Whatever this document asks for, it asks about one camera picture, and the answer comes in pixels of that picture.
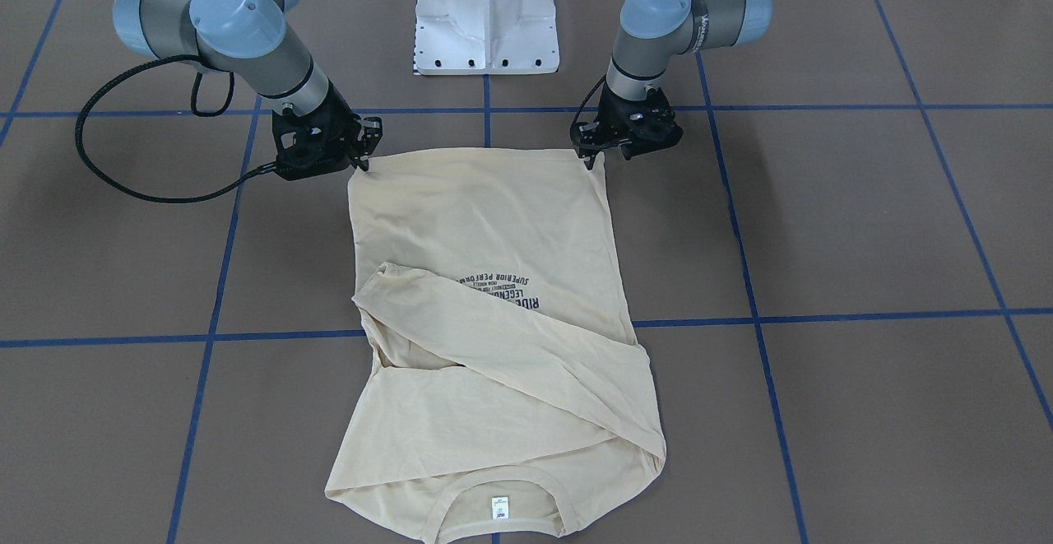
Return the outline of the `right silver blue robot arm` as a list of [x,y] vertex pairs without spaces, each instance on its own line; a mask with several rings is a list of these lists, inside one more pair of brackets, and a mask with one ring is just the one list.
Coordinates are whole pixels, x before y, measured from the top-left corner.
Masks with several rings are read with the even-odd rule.
[[383,136],[327,79],[286,14],[299,0],[115,0],[113,24],[131,51],[199,61],[241,76],[273,113],[276,170],[286,180],[366,169]]

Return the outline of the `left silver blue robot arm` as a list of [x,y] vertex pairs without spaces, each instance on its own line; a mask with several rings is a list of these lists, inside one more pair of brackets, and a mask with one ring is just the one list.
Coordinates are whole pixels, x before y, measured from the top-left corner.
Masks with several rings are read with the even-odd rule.
[[1051,1],[624,0],[594,119],[569,139],[591,170],[601,154],[624,159],[677,146],[684,130],[668,98],[674,56],[729,52],[713,98],[700,76],[714,152],[723,114],[793,110],[1051,110]]

